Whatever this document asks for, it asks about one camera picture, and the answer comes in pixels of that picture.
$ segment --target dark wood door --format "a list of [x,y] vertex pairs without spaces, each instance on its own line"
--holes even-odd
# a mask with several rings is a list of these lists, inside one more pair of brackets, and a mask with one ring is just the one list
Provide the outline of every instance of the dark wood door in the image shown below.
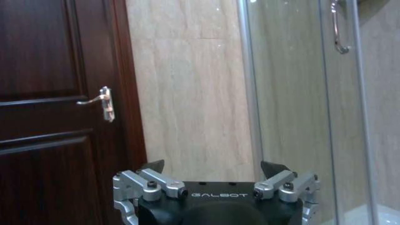
[[[124,1],[0,1],[0,224],[119,224],[112,176],[146,162]],[[102,103],[112,89],[116,119]]]

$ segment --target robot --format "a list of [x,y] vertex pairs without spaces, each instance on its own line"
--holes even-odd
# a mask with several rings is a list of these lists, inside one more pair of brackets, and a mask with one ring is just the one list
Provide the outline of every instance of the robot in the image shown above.
[[180,181],[162,174],[164,160],[119,172],[114,207],[126,225],[312,225],[320,181],[262,162],[260,182]]

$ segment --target door handle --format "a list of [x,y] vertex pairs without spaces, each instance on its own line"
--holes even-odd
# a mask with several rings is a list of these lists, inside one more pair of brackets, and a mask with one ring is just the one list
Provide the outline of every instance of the door handle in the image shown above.
[[340,54],[346,54],[350,52],[350,47],[344,47],[340,42],[340,33],[339,33],[339,25],[338,25],[338,10],[336,10],[338,3],[339,3],[339,0],[332,0],[331,12],[332,12],[332,22],[334,22],[335,47]]
[[114,105],[112,105],[111,89],[107,86],[104,86],[100,89],[100,94],[98,97],[95,97],[92,100],[90,100],[87,102],[79,101],[79,102],[76,102],[76,104],[78,105],[88,105],[100,100],[102,100],[102,106],[103,106],[104,119],[106,119],[106,121],[108,121],[111,123],[115,119],[115,111],[114,111]]

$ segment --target bolt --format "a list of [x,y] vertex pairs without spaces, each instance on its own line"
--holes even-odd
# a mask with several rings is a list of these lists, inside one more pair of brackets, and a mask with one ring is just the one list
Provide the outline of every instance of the bolt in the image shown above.
[[170,185],[171,185],[171,186],[178,186],[178,185],[180,185],[180,182],[179,182],[179,181],[175,181],[175,182],[172,182]]
[[294,183],[291,183],[291,182],[287,182],[284,185],[283,185],[283,187],[286,188],[286,189],[288,189],[288,190],[294,190]]
[[156,187],[158,187],[158,183],[155,181],[150,181],[148,188],[156,188]]
[[255,198],[256,198],[258,200],[260,200],[260,199],[263,198],[263,193],[262,193],[259,190],[255,190],[255,191],[252,192],[252,195],[255,196]]

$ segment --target marble wall tile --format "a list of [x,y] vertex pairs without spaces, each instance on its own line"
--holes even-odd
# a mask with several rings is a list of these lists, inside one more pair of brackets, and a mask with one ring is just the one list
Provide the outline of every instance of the marble wall tile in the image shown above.
[[128,0],[131,37],[240,39],[235,0]]
[[148,160],[255,180],[235,0],[127,0]]

